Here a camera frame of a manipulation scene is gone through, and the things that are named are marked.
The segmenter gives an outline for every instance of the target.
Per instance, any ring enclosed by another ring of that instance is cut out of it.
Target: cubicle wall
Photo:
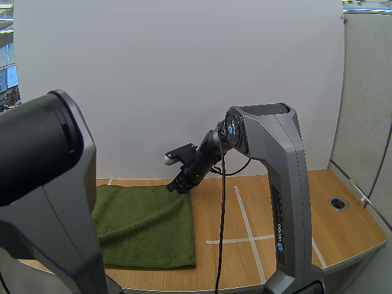
[[[344,85],[331,159],[392,223],[392,15],[347,17]],[[391,240],[369,205],[367,210]],[[346,294],[392,293],[391,244],[379,250]]]

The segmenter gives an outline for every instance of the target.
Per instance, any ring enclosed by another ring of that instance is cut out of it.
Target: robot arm
[[[221,160],[218,132],[225,142],[224,152],[234,148],[268,170],[276,272],[266,282],[265,292],[293,293],[306,287],[299,293],[323,293],[322,272],[312,266],[309,184],[296,111],[285,104],[231,107],[225,121],[207,133],[197,151],[186,145],[188,149],[184,146],[167,153],[176,157],[174,162],[184,164],[169,190],[183,193],[197,186]]]
[[[38,260],[73,293],[121,293],[90,216],[96,147],[76,103],[51,91],[1,113],[0,125],[0,245]]]

